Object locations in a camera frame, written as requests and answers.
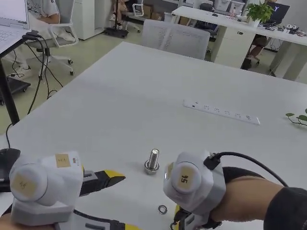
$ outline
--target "laptop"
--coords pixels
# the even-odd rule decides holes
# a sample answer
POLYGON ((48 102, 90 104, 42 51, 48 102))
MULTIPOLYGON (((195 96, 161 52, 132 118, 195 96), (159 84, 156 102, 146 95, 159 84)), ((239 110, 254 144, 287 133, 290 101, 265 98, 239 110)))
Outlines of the laptop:
POLYGON ((29 31, 27 0, 0 0, 0 54, 29 31))

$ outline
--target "mesh chair back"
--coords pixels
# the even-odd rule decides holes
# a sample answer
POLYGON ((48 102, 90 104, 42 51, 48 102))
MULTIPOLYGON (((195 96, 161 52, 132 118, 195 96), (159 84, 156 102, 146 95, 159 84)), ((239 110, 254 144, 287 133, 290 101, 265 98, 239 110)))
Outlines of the mesh chair back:
POLYGON ((56 3, 61 16, 60 23, 71 23, 75 0, 56 0, 56 3))
POLYGON ((209 38, 209 32, 193 27, 145 20, 142 46, 204 60, 209 38))

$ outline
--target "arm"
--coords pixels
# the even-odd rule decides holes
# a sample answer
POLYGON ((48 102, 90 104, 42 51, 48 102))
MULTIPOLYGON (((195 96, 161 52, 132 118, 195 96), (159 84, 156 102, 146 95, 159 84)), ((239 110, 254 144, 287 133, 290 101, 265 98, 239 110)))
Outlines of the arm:
POLYGON ((307 230, 307 191, 241 176, 226 184, 226 194, 211 218, 234 222, 259 219, 264 221, 264 230, 307 230))
POLYGON ((52 227, 51 225, 29 227, 29 226, 22 226, 20 224, 13 224, 10 221, 10 216, 11 216, 10 214, 7 214, 0 218, 0 229, 3 229, 3 230, 54 230, 54 227, 52 227))
POLYGON ((59 14, 53 14, 49 17, 41 17, 39 20, 46 22, 48 24, 59 24, 59 14))

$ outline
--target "white cabinet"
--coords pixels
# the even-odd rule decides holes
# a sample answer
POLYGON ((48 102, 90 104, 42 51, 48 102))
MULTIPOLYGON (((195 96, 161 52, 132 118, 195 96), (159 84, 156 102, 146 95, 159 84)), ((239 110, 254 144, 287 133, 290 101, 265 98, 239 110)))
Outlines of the white cabinet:
POLYGON ((241 68, 255 33, 220 26, 212 51, 211 61, 241 68))
POLYGON ((103 32, 110 10, 111 0, 76 0, 72 21, 78 38, 85 40, 103 32))

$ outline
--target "number label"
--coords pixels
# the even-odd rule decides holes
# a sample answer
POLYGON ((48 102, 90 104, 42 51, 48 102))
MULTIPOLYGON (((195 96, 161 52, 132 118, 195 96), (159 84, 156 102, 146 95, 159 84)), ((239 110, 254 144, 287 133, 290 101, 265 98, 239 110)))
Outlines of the number label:
POLYGON ((20 192, 24 196, 30 198, 35 193, 36 184, 33 181, 28 180, 21 174, 17 173, 12 183, 12 188, 20 192))
POLYGON ((190 189, 193 181, 194 170, 191 167, 183 166, 180 171, 178 187, 184 190, 190 189))
POLYGON ((189 178, 189 176, 181 176, 181 182, 182 183, 188 183, 188 178, 189 178))
POLYGON ((65 168, 71 166, 68 154, 56 154, 56 162, 58 168, 65 168))

